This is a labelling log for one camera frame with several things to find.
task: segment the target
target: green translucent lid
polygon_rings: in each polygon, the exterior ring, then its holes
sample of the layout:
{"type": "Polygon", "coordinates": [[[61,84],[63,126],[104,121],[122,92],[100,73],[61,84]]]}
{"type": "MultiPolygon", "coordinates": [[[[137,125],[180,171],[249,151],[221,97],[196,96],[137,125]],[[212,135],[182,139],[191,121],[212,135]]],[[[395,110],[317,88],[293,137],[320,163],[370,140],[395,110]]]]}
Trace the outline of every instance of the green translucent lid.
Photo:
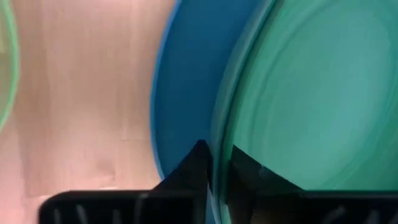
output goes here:
{"type": "Polygon", "coordinates": [[[234,92],[239,83],[239,79],[244,69],[244,64],[248,59],[249,53],[256,37],[261,31],[262,25],[265,23],[269,13],[274,7],[275,0],[260,0],[258,7],[252,13],[248,23],[246,24],[243,33],[239,37],[234,49],[230,55],[228,64],[225,68],[223,79],[218,89],[217,99],[211,121],[211,141],[210,148],[213,154],[213,167],[220,169],[213,170],[213,200],[214,200],[214,216],[217,220],[221,219],[220,208],[224,198],[219,197],[218,182],[223,182],[225,176],[222,174],[226,169],[228,163],[228,156],[221,152],[221,145],[224,138],[224,128],[228,120],[228,111],[231,109],[231,103],[234,98],[234,92]]]}
{"type": "Polygon", "coordinates": [[[19,76],[17,33],[8,0],[0,0],[0,130],[14,101],[19,76]]]}
{"type": "Polygon", "coordinates": [[[303,189],[398,190],[398,0],[277,4],[242,71],[223,160],[236,145],[303,189]]]}

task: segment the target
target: light green circular rim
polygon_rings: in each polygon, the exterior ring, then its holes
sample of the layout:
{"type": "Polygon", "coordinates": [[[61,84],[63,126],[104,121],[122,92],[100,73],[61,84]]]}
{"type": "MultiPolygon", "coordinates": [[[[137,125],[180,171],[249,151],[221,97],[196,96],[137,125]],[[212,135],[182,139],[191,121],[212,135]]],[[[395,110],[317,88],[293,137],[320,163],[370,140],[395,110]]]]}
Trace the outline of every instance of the light green circular rim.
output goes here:
{"type": "Polygon", "coordinates": [[[9,0],[1,0],[0,3],[1,13],[5,23],[5,31],[7,32],[7,43],[9,44],[9,54],[11,58],[11,87],[9,90],[9,96],[7,105],[3,114],[0,117],[0,131],[4,127],[14,104],[14,98],[17,93],[17,85],[19,80],[19,46],[17,28],[14,20],[14,13],[9,0]]]}

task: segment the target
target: black plastic object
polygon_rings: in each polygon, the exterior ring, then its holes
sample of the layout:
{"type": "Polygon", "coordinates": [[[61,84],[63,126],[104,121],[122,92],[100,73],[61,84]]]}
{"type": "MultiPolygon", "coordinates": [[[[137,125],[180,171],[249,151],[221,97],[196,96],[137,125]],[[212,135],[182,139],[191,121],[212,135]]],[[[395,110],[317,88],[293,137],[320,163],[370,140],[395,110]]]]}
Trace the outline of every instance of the black plastic object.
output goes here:
{"type": "Polygon", "coordinates": [[[152,190],[71,191],[43,203],[39,224],[204,224],[209,148],[198,141],[152,190]]]}
{"type": "Polygon", "coordinates": [[[398,224],[397,192],[304,191],[236,146],[228,187],[232,224],[398,224]]]}
{"type": "MultiPolygon", "coordinates": [[[[152,190],[71,191],[43,203],[39,224],[204,224],[212,157],[198,141],[152,190]]],[[[304,191],[234,147],[224,201],[232,224],[398,224],[397,192],[304,191]]]]}

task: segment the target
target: wooden surface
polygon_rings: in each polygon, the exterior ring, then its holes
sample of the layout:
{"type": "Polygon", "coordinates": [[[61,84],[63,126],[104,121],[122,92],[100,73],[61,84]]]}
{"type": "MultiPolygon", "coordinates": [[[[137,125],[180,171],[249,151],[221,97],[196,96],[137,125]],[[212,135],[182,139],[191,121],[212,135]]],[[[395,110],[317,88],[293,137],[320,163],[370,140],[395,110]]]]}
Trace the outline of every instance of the wooden surface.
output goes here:
{"type": "Polygon", "coordinates": [[[159,182],[149,97],[173,0],[12,0],[21,79],[0,134],[2,224],[70,189],[159,182]]]}

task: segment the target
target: teal plastic container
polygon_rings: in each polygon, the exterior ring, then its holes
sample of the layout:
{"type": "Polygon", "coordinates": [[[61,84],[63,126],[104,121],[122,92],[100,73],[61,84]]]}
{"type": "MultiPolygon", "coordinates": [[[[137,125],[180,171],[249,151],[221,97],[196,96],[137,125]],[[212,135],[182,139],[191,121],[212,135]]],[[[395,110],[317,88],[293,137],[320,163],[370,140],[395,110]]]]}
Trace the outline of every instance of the teal plastic container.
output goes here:
{"type": "Polygon", "coordinates": [[[277,1],[260,30],[217,99],[220,198],[233,145],[305,190],[398,190],[398,1],[277,1]]]}

